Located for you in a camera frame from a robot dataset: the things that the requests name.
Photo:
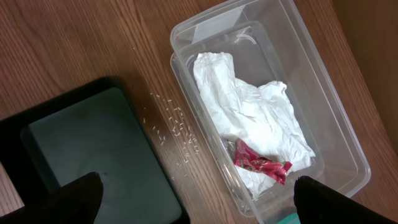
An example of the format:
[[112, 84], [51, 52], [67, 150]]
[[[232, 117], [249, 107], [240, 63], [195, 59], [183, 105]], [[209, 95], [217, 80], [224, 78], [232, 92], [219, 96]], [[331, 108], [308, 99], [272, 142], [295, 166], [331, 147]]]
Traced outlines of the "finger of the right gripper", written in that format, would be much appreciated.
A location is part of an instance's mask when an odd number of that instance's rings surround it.
[[302, 224], [397, 224], [306, 175], [295, 181], [294, 204]]

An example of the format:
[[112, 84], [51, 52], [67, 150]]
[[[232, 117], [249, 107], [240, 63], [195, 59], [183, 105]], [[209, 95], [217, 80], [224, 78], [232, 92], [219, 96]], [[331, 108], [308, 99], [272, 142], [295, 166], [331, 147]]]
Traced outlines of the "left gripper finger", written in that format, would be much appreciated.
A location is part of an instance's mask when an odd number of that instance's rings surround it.
[[100, 209], [103, 192], [99, 173], [90, 172], [50, 196], [1, 217], [1, 224], [92, 224]]

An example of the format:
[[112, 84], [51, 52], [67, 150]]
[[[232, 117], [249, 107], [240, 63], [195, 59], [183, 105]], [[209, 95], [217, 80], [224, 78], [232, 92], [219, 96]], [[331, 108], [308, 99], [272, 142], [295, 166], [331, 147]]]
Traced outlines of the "red snack wrapper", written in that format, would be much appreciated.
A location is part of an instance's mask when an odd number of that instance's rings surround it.
[[251, 149], [242, 139], [235, 142], [224, 141], [224, 145], [233, 153], [234, 165], [251, 172], [262, 173], [284, 185], [288, 171], [292, 167], [289, 161], [274, 162]]

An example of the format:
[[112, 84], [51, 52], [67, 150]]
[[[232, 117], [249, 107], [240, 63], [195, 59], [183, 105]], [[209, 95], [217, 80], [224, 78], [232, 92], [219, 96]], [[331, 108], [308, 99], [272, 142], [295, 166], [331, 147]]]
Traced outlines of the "white napkin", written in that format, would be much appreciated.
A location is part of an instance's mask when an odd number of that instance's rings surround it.
[[[274, 162], [289, 161], [288, 174], [310, 167], [315, 153], [295, 118], [285, 83], [271, 81], [256, 87], [236, 78], [233, 57], [224, 52], [198, 54], [193, 74], [222, 139], [242, 139]], [[235, 167], [254, 200], [278, 183], [265, 174]]]

